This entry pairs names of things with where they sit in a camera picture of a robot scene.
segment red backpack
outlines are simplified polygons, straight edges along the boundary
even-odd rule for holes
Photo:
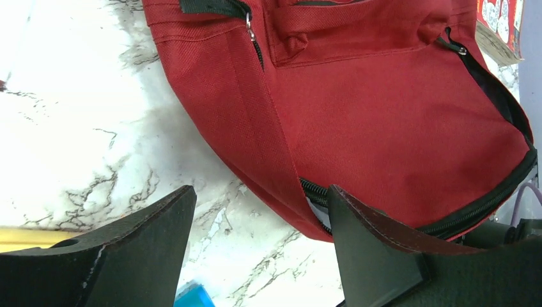
[[[217,155],[304,235],[326,193],[451,240],[536,163],[487,71],[476,0],[143,0],[169,83]]]

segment dark red object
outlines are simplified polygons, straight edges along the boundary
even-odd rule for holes
[[[474,40],[476,0],[143,4],[200,133],[310,238],[331,240],[300,177],[411,227],[454,228],[450,239],[536,162],[523,111]]]

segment blue object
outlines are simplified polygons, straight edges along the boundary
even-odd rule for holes
[[[199,285],[179,297],[173,307],[215,307],[207,291]]]

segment white marble tabletop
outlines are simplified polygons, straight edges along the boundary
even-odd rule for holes
[[[17,33],[0,41],[0,226],[88,231],[189,184],[180,288],[201,283],[217,307],[342,300],[333,246],[287,225],[201,138],[139,0],[35,0],[27,18],[33,1],[0,4],[0,26]],[[517,96],[517,68],[490,66]]]

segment purple cable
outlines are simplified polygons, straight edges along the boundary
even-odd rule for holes
[[[514,211],[512,213],[512,221],[510,222],[511,226],[516,226],[520,221],[520,217],[518,215],[518,212],[520,210],[520,201],[522,200],[523,196],[523,190],[525,190],[526,187],[530,187],[530,189],[534,192],[534,195],[536,195],[536,198],[538,199],[538,202],[540,202],[540,205],[542,205],[542,193],[540,190],[536,187],[536,185],[526,182],[522,185],[520,185],[520,189],[518,190],[518,197],[516,197],[516,202],[514,203]]]

